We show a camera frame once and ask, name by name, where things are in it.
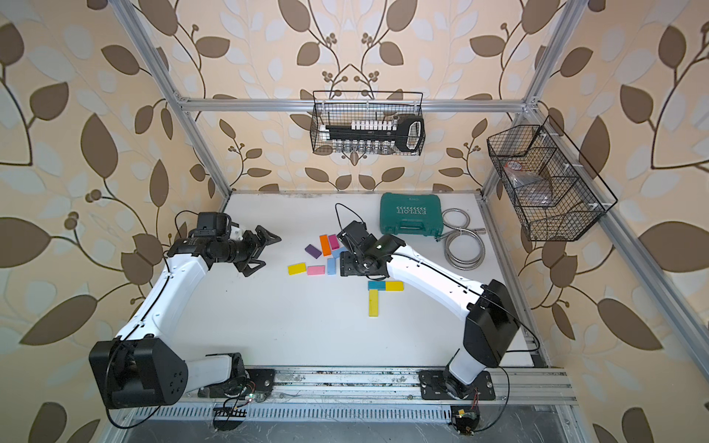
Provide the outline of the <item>aluminium frame rail front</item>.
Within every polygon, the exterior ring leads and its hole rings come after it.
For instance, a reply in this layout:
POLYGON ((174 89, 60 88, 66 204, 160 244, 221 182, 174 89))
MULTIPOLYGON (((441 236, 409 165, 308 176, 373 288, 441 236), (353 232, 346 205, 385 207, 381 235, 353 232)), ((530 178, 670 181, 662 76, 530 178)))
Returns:
POLYGON ((258 402, 578 404, 566 372, 555 368, 487 369, 462 398, 450 393, 452 383, 437 367, 248 367, 246 373, 258 402))

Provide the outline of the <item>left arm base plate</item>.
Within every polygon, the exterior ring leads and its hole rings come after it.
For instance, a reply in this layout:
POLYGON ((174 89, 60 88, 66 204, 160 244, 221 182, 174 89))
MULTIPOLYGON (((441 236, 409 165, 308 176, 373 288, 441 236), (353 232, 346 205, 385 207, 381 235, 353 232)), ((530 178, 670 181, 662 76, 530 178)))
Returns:
POLYGON ((198 397, 265 402, 273 392, 275 375, 272 368, 248 368, 226 382, 200 388, 198 397))

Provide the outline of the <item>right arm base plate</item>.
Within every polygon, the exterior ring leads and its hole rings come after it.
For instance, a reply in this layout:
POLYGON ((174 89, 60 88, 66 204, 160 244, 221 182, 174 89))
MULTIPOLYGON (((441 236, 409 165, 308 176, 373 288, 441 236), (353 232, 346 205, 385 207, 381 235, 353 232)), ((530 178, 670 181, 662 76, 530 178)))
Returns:
POLYGON ((421 397, 425 401, 467 401, 477 395, 480 401, 496 399, 489 372, 480 372, 470 384, 454 378, 447 370, 420 370, 417 372, 421 397))

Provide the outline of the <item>small yellow block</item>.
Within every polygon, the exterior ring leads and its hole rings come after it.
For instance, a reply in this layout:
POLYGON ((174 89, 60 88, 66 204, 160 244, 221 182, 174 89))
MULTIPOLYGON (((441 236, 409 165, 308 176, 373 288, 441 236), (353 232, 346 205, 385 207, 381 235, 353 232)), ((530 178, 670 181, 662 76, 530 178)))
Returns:
POLYGON ((402 292, 404 291, 404 283, 397 281, 385 282, 385 290, 387 292, 402 292))

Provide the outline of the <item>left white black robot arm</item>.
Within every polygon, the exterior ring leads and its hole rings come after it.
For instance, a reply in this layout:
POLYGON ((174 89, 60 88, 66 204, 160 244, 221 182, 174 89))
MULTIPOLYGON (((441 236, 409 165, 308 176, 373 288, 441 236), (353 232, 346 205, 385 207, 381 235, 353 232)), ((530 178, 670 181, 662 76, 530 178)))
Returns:
POLYGON ((201 212, 196 228, 168 250, 157 284, 127 325, 90 351, 105 407, 168 406, 186 393, 212 386, 231 398, 254 393, 256 386, 240 354, 185 360, 172 344, 186 305, 213 265, 232 264, 249 277, 265 267, 260 258, 265 247, 281 240, 261 225, 243 231, 223 212, 201 212))

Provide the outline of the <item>green plastic tool case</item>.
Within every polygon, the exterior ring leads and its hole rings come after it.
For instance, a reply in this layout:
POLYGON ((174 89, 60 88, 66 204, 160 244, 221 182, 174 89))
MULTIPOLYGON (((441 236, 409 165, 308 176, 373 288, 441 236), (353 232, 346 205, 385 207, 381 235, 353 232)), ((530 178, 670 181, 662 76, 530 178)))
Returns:
POLYGON ((435 195, 385 193, 380 200, 382 234, 439 237, 444 227, 441 200, 435 195))

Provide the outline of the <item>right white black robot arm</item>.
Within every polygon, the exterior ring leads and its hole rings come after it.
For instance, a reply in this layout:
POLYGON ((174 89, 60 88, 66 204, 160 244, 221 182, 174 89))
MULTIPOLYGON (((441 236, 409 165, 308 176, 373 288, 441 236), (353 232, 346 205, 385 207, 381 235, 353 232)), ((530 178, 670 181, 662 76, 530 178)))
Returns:
POLYGON ((361 221, 337 234, 345 247, 341 275, 393 278, 413 286, 450 310, 463 323, 459 350, 444 369, 447 389, 457 398, 488 368, 500 365, 521 321, 505 285, 482 284, 458 275, 420 255, 399 237, 376 238, 361 221))

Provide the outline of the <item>large yellow block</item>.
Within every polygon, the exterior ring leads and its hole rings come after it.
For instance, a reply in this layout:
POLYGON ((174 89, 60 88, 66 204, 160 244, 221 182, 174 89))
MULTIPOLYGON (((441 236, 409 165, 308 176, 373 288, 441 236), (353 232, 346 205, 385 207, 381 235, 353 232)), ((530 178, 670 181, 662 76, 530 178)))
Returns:
POLYGON ((299 275, 306 273, 308 271, 308 265, 306 263, 297 263, 287 267, 287 272, 289 276, 299 275))

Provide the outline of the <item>plastic bag in basket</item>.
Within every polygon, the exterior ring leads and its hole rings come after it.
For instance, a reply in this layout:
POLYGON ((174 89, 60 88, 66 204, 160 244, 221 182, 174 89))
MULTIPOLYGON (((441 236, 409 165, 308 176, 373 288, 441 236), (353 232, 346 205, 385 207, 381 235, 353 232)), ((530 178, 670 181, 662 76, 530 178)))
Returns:
POLYGON ((513 186, 514 193, 522 206, 549 207, 553 203, 551 179, 523 169, 522 164, 509 161, 504 171, 513 186))

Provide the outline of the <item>purple block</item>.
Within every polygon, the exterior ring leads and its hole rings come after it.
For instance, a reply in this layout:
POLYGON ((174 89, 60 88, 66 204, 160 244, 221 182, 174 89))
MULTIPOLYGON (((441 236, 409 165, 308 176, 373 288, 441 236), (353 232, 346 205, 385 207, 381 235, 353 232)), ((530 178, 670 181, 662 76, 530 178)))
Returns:
POLYGON ((322 256, 322 252, 317 247, 314 247, 314 245, 307 245, 305 251, 312 256, 312 258, 320 258, 322 256))

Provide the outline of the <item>pink block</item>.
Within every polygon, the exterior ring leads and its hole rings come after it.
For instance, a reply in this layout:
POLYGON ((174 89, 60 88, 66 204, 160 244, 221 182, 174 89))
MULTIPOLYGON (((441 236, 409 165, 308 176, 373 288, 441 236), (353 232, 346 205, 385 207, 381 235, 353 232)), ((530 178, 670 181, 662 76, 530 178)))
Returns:
POLYGON ((308 276, 321 276, 327 273, 327 268, 325 265, 308 266, 306 269, 306 274, 308 276))

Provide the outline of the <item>orange block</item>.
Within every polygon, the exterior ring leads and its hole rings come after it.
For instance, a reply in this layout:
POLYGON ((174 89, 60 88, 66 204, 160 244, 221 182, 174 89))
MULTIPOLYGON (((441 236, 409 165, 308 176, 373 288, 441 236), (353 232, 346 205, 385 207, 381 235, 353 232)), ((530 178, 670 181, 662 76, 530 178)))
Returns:
POLYGON ((328 236, 326 234, 323 234, 323 236, 319 237, 319 241, 321 242, 321 250, 322 254, 325 257, 330 257, 332 256, 332 249, 330 248, 330 241, 328 236))

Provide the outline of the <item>long yellow block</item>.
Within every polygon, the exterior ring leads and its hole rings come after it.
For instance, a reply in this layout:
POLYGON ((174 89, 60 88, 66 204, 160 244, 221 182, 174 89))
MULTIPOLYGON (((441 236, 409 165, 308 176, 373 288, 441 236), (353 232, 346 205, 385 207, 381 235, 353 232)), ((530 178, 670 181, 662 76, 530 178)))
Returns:
POLYGON ((380 315, 380 295, 378 290, 369 290, 369 317, 380 315))

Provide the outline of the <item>teal block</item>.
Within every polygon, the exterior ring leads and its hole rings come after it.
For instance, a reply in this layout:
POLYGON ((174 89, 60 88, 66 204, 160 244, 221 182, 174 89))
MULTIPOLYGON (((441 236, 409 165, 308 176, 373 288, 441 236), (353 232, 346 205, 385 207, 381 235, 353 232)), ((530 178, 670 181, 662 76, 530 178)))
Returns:
POLYGON ((386 291, 387 284, 386 282, 369 281, 367 283, 367 289, 369 289, 369 291, 386 291))

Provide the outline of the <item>magenta block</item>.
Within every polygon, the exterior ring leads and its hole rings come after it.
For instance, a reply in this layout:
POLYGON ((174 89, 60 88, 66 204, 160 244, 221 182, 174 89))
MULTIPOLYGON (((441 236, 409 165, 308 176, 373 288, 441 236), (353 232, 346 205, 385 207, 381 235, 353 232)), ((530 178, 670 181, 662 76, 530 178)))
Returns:
POLYGON ((337 250, 337 249, 339 249, 339 248, 341 247, 341 246, 340 246, 340 243, 339 243, 339 240, 338 240, 338 237, 336 236, 336 234, 331 234, 330 236, 328 236, 328 241, 329 241, 329 244, 330 244, 330 249, 331 249, 332 251, 337 250))

